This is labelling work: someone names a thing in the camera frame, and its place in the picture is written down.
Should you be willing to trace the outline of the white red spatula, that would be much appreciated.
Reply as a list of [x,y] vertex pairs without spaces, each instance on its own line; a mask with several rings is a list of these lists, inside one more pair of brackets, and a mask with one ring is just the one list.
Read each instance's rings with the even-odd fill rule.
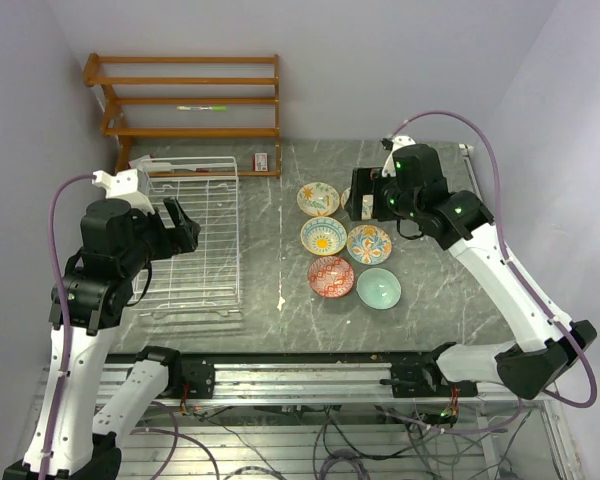
[[150,174],[208,173],[217,163],[206,157],[151,157],[131,160],[129,166]]

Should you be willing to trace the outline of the aluminium rail frame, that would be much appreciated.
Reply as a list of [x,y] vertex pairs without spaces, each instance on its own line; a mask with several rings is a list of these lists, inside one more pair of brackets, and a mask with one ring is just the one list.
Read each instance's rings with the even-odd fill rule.
[[[144,411],[114,479],[580,479],[548,398],[428,384],[415,353],[181,355],[183,384]],[[96,408],[136,357],[110,355]]]

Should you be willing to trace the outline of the small red white box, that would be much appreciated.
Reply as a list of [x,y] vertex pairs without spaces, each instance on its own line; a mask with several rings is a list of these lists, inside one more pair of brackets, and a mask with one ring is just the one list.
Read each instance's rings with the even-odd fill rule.
[[254,172],[268,172],[268,154],[264,152],[257,152],[252,157],[252,167]]

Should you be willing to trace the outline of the wooden shelf rack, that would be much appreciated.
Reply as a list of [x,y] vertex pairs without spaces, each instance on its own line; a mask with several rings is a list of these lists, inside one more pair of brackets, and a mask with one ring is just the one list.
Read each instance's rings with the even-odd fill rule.
[[[184,66],[245,66],[267,67],[269,76],[261,77],[195,77],[195,76],[111,76],[107,65],[184,65]],[[89,54],[83,67],[82,81],[89,88],[99,87],[104,95],[104,113],[100,131],[114,137],[119,143],[115,170],[129,167],[133,141],[136,138],[166,139],[272,139],[275,142],[275,163],[268,172],[240,171],[243,177],[275,177],[282,174],[280,129],[280,57],[267,56],[106,56]],[[115,88],[120,86],[144,87],[263,87],[270,88],[270,96],[189,96],[189,97],[122,97]],[[125,106],[225,105],[267,106],[274,111],[271,127],[132,127],[124,117]]]

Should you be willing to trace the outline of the orange blue floral bowl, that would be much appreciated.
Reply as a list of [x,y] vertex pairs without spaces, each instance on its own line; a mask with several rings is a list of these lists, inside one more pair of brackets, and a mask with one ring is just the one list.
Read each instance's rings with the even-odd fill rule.
[[347,251],[358,263],[378,265],[389,258],[392,241],[384,230],[375,225],[359,225],[348,234]]

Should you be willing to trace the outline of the yellow sun pattern bowl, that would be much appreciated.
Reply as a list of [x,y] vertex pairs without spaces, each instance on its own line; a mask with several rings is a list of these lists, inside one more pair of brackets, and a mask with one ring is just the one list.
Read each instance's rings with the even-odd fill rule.
[[340,253],[347,243],[347,231],[336,219],[318,216],[309,219],[300,230],[302,245],[310,253],[331,256]]

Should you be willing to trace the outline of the red blue zigzag bowl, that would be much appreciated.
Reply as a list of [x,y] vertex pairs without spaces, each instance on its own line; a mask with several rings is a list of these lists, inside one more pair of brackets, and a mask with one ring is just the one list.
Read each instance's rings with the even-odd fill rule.
[[347,295],[355,284],[353,267],[338,256],[315,259],[307,271],[311,290],[323,298],[340,298]]

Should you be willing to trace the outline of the yellow star floral bowl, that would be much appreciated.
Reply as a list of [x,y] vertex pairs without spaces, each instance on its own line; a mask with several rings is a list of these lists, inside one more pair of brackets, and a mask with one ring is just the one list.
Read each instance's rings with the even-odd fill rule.
[[299,208],[312,217],[330,216],[340,207],[340,195],[331,185],[312,182],[304,185],[296,197]]

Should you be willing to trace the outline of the pale green celadon bowl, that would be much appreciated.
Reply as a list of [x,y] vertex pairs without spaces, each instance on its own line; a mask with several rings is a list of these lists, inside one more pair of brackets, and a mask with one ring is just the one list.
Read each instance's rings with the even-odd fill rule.
[[356,292],[365,305],[376,310],[387,310],[399,302],[402,288],[390,271],[370,268],[358,277]]

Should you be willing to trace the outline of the green white pen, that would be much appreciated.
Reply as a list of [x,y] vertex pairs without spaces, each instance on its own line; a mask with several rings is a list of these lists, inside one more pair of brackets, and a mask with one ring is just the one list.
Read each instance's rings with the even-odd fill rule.
[[209,112],[224,112],[228,110],[225,105],[178,105],[178,111],[209,111]]

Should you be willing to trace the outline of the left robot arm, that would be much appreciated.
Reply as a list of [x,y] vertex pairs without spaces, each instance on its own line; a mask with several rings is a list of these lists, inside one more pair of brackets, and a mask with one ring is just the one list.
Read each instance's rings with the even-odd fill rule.
[[96,408],[101,375],[131,306],[132,283],[152,262],[191,253],[200,226],[179,201],[163,202],[173,225],[157,209],[124,199],[90,204],[80,223],[83,245],[68,260],[52,291],[52,358],[43,406],[23,459],[6,479],[114,479],[123,440],[158,396],[183,387],[181,354],[149,346],[136,356],[123,385]]

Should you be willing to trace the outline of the white wire dish rack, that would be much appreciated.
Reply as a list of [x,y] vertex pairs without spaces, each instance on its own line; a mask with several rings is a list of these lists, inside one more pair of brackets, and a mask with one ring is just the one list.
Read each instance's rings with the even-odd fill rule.
[[216,314],[240,308],[239,175],[232,156],[142,157],[144,194],[181,249],[153,260],[134,280],[132,310],[141,317]]

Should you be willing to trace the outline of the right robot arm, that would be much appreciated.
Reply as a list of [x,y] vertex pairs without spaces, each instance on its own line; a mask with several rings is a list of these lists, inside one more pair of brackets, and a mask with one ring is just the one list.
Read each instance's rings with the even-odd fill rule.
[[474,277],[507,322],[514,339],[492,345],[445,344],[420,373],[430,394],[463,381],[499,383],[532,400],[567,372],[597,337],[588,320],[575,321],[557,307],[515,258],[494,215],[471,191],[452,192],[437,151],[426,144],[394,143],[384,166],[356,167],[345,204],[362,218],[372,199],[379,222],[408,220]]

